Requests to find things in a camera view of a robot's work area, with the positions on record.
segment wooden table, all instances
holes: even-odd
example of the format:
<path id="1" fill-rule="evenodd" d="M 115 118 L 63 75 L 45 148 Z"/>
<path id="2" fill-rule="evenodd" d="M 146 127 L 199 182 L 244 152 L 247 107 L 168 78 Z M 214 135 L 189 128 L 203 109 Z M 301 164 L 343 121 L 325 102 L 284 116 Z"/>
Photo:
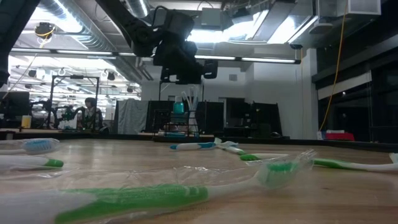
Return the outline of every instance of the wooden table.
<path id="1" fill-rule="evenodd" d="M 169 144 L 150 141 L 76 139 L 62 141 L 62 150 L 50 156 L 65 161 L 64 170 L 147 170 L 171 167 L 237 169 L 247 167 L 239 157 L 222 150 L 171 152 Z M 242 144 L 247 152 L 299 154 L 310 148 L 318 157 L 353 162 L 391 163 L 388 154 L 319 146 Z M 68 185 L 81 179 L 63 180 Z M 0 184 L 0 192 L 32 190 Z M 112 184 L 104 182 L 104 187 Z M 314 167 L 290 187 L 242 192 L 185 210 L 134 223 L 398 223 L 398 175 Z"/>

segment computer monitor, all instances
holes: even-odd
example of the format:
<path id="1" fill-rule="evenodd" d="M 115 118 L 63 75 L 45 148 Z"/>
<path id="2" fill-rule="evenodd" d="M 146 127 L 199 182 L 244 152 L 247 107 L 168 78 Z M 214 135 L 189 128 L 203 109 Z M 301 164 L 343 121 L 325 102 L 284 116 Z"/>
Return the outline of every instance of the computer monitor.
<path id="1" fill-rule="evenodd" d="M 0 100 L 3 99 L 6 92 L 0 92 Z M 21 119 L 24 115 L 29 115 L 29 92 L 12 91 L 5 99 L 1 100 L 0 114 L 6 119 Z"/>

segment ceiling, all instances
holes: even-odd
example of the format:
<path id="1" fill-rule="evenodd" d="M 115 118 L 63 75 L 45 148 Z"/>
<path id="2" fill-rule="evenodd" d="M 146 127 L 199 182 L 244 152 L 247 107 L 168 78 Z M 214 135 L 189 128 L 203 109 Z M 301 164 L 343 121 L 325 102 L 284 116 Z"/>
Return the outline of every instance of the ceiling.
<path id="1" fill-rule="evenodd" d="M 65 0 L 45 0 L 47 2 L 65 2 Z M 327 0 L 326 2 L 338 2 L 340 0 Z M 234 11 L 239 7 L 249 6 L 249 12 L 253 14 L 253 21 L 246 22 L 244 24 L 238 24 L 224 30 L 224 32 L 214 31 L 212 33 L 205 33 L 203 35 L 196 35 L 192 32 L 189 38 L 197 42 L 198 53 L 197 55 L 223 55 L 223 56 L 235 56 L 235 57 L 266 57 L 266 58 L 296 58 L 298 53 L 293 50 L 288 40 L 300 30 L 303 30 L 304 25 L 307 25 L 311 18 L 314 18 L 314 12 L 317 13 L 322 19 L 333 24 L 331 32 L 324 35 L 312 35 L 308 31 L 313 27 L 313 24 L 307 26 L 302 33 L 298 36 L 293 44 L 301 44 L 304 47 L 323 47 L 336 41 L 339 36 L 339 30 L 341 27 L 341 16 L 331 16 L 330 11 L 328 15 L 322 16 L 325 11 L 317 12 L 313 9 L 313 0 L 298 0 L 289 11 L 284 11 L 285 17 L 278 17 L 278 14 L 274 16 L 273 21 L 279 21 L 279 24 L 274 30 L 271 27 L 263 27 L 264 22 L 270 19 L 272 10 L 276 8 L 275 5 L 270 7 L 272 2 L 286 2 L 286 1 L 247 1 L 247 0 L 220 0 L 210 2 L 190 1 L 190 0 L 149 0 L 149 4 L 152 7 L 165 6 L 170 9 L 183 10 L 184 12 L 201 12 L 203 8 L 217 8 L 222 9 L 227 15 L 232 15 Z M 78 15 L 86 23 L 89 24 L 88 30 L 96 32 L 102 38 L 103 42 L 109 45 L 111 51 L 118 52 L 131 52 L 128 44 L 124 40 L 118 28 L 109 20 L 105 12 L 99 7 L 95 0 L 70 0 L 69 3 L 73 3 L 73 7 L 70 7 L 71 16 Z M 268 14 L 265 16 L 264 22 L 261 24 L 261 15 L 267 11 Z M 358 30 L 360 27 L 365 26 L 371 22 L 372 16 L 368 17 L 356 17 L 351 15 L 347 20 L 347 32 L 352 33 Z M 261 20 L 259 23 L 260 29 L 257 31 L 256 21 Z M 34 29 L 40 22 L 50 22 L 57 25 L 57 29 L 54 31 L 52 38 L 44 45 L 45 49 L 65 49 L 65 50 L 92 50 L 82 44 L 79 35 L 71 35 L 70 32 L 78 32 L 79 30 L 73 30 L 74 27 L 78 27 L 79 24 L 73 26 L 70 24 L 62 24 L 59 18 L 55 17 L 53 12 L 45 11 L 42 8 L 37 8 L 34 15 L 31 17 L 29 23 L 26 25 L 22 32 L 19 40 L 15 47 L 26 47 L 26 48 L 39 48 L 43 39 L 38 38 Z M 253 40 L 248 38 L 249 33 L 253 32 Z M 267 40 L 261 39 L 259 33 L 264 33 L 265 36 L 269 36 Z M 224 35 L 228 35 L 228 39 L 223 39 Z M 12 53 L 10 57 L 11 66 L 11 84 L 18 81 L 21 75 L 24 74 L 25 69 L 30 64 L 34 57 L 32 54 L 15 54 Z M 22 83 L 32 82 L 31 89 L 28 89 L 33 96 L 46 96 L 48 95 L 49 88 L 47 85 L 39 85 L 39 83 L 51 82 L 51 75 L 85 75 L 90 77 L 100 77 L 100 84 L 106 87 L 100 88 L 100 98 L 108 101 L 110 98 L 140 98 L 141 89 L 139 84 L 144 81 L 158 80 L 160 76 L 160 68 L 154 67 L 151 60 L 140 61 L 135 58 L 123 59 L 120 62 L 120 58 L 111 57 L 87 57 L 76 55 L 74 58 L 68 58 L 65 56 L 57 55 L 41 55 L 35 58 L 30 69 L 37 70 L 40 74 L 36 78 L 24 76 Z M 250 63 L 243 62 L 220 62 L 219 67 L 236 67 L 241 68 L 242 72 L 248 68 Z M 114 81 L 107 79 L 107 73 L 114 72 L 116 78 Z M 76 98 L 83 99 L 89 93 L 95 92 L 95 87 L 89 80 L 67 80 L 64 79 L 60 85 L 55 88 L 55 92 L 61 96 L 59 103 L 65 103 L 65 98 L 68 95 L 75 94 Z M 71 90 L 68 85 L 81 84 L 86 85 L 84 89 L 82 87 L 77 90 Z M 127 93 L 127 86 L 134 86 L 132 93 Z M 25 84 L 18 84 L 15 86 L 15 90 L 25 90 Z"/>

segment green toothbrush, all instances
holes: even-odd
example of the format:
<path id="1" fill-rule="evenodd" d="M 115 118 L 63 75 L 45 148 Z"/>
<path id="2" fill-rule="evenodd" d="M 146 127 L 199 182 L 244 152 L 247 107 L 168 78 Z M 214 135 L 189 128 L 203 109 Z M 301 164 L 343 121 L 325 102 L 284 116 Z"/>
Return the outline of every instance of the green toothbrush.
<path id="1" fill-rule="evenodd" d="M 253 178 L 220 186 L 162 184 L 130 189 L 49 190 L 2 195 L 0 217 L 2 223 L 81 223 L 127 214 L 135 218 L 157 215 L 254 186 L 285 187 L 303 162 L 308 159 L 262 164 Z"/>
<path id="2" fill-rule="evenodd" d="M 260 159 L 272 159 L 275 157 L 284 157 L 288 156 L 287 154 L 268 154 L 268 153 L 257 153 L 257 154 L 246 154 L 241 156 L 241 160 L 243 161 L 256 161 Z M 386 171 L 398 171 L 398 163 L 393 164 L 357 164 L 353 162 L 345 162 L 339 161 L 335 159 L 314 159 L 314 165 L 324 166 L 334 169 L 349 169 L 349 170 L 365 170 L 371 172 L 386 172 Z"/>

